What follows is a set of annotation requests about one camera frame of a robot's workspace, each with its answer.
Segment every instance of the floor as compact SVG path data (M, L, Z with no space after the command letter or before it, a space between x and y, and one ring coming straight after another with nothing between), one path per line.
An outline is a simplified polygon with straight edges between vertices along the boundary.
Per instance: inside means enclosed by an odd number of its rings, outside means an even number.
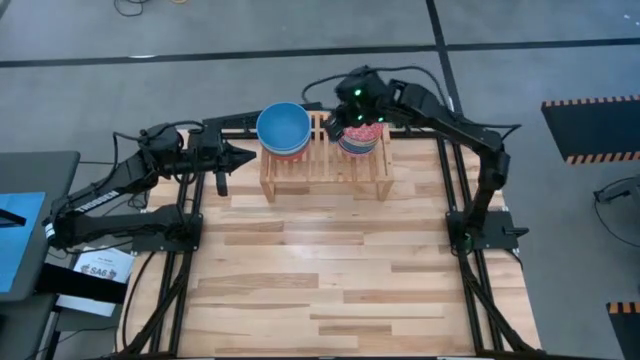
M430 3L442 34L433 32ZM447 59L435 51L440 35ZM622 38L636 41L591 41ZM365 63L427 67L448 80L469 118L524 124L507 141L505 196L518 225L531 228L521 255L543 347L620 359L605 303L640 298L640 250L603 229L591 192L638 165L567 166L539 108L550 99L639 93L638 38L635 0L151 0L136 18L118 15L111 1L12 1L0 18L0 151L76 149L83 160L109 161L113 130L299 101L308 82ZM128 58L193 53L206 56ZM81 60L49 61L56 59ZM430 86L419 74L398 77ZM333 102L331 85L309 95ZM121 145L123 156L134 150ZM75 186L103 173L82 166ZM640 243L632 204L616 201L602 213ZM107 353L111 338L78 335L56 359Z

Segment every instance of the wooden shelf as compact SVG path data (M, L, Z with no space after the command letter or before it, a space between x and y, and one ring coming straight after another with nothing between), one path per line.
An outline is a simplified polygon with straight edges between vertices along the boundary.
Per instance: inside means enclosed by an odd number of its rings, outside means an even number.
M375 149L363 157L350 157L332 144L320 126L328 112L310 112L313 139L302 158L275 159L262 148L260 184L269 202L275 201L276 186L327 183L376 184L378 200L385 200L393 185L391 137L385 125Z

